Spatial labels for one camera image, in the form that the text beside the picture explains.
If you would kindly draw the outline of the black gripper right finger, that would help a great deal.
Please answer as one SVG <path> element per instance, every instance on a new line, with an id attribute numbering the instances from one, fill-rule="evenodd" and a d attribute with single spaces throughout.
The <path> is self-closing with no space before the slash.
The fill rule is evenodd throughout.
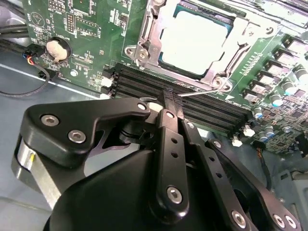
<path id="1" fill-rule="evenodd" d="M 204 172 L 218 210 L 220 231 L 300 231 L 295 216 L 217 139 L 204 142 L 184 118 L 182 99 L 172 94 L 189 153 Z"/>

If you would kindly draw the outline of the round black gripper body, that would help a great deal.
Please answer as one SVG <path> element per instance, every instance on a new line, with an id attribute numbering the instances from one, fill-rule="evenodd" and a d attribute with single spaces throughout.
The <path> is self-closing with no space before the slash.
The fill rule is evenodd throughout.
<path id="1" fill-rule="evenodd" d="M 153 150 L 136 151 L 70 186 L 47 231 L 219 231 L 218 210 L 184 132 L 157 130 Z"/>

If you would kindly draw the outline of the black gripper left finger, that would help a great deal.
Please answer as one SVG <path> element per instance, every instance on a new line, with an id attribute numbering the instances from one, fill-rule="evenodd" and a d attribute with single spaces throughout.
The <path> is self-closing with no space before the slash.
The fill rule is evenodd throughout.
<path id="1" fill-rule="evenodd" d="M 22 119 L 13 163 L 53 210 L 75 183 L 126 156 L 153 150 L 157 130 L 178 130 L 174 103 L 153 110 L 138 98 L 37 104 Z"/>

